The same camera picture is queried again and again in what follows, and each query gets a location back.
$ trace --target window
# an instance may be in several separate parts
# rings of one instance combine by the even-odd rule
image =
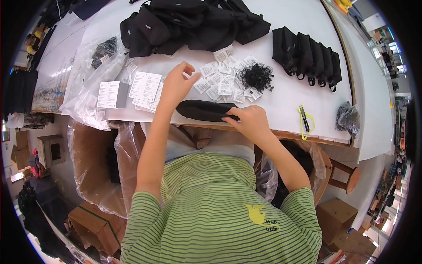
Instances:
[[[9,141],[9,140],[10,140],[9,128],[6,127],[6,121],[1,120],[1,142]]]

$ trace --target plastic bag with black items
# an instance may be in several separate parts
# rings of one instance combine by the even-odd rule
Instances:
[[[353,139],[356,138],[360,130],[360,117],[356,104],[351,106],[350,102],[347,101],[339,107],[335,128],[339,131],[348,131]]]

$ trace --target folded black garment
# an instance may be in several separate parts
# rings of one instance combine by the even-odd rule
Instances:
[[[234,120],[240,119],[235,115],[226,115],[232,107],[237,107],[234,103],[216,103],[201,100],[186,100],[181,102],[176,111],[186,118],[201,121],[224,122],[223,117],[231,117]]]

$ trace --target clear plastic bag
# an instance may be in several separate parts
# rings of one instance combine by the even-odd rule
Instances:
[[[347,101],[339,107],[335,128],[340,131],[348,131],[353,139],[356,138],[360,130],[360,117],[356,104],[351,106],[350,102]]]
[[[97,107],[100,83],[116,79],[126,62],[127,52],[120,35],[101,37],[81,45],[74,63],[78,65],[77,74],[59,108],[62,114],[84,125],[109,131],[106,109]]]

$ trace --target plastic liner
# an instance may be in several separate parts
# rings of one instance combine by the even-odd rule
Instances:
[[[353,139],[356,138],[360,130],[360,116],[356,104],[351,106],[350,102],[347,101],[339,107],[335,128],[340,131],[347,131]]]
[[[314,170],[309,176],[309,180],[311,181],[312,193],[314,198],[316,198],[317,195],[319,195],[318,190],[324,184],[327,175],[326,164],[321,153],[322,150],[313,142],[295,141],[295,143],[312,157]],[[257,192],[265,198],[265,200],[271,202],[277,191],[279,177],[277,168],[265,153],[262,154],[261,170],[255,174],[257,176]]]
[[[73,161],[76,191],[80,197],[106,213],[128,218],[136,187],[136,169],[145,136],[139,124],[111,124],[119,133],[92,128],[70,120],[68,144]],[[114,147],[118,157],[120,183],[112,183],[106,164],[106,150]]]
[[[78,65],[73,83],[66,90],[59,110],[81,124],[110,130],[105,108],[97,107],[101,82],[114,81],[122,71],[128,50],[120,35],[98,38],[78,48],[74,65]]]

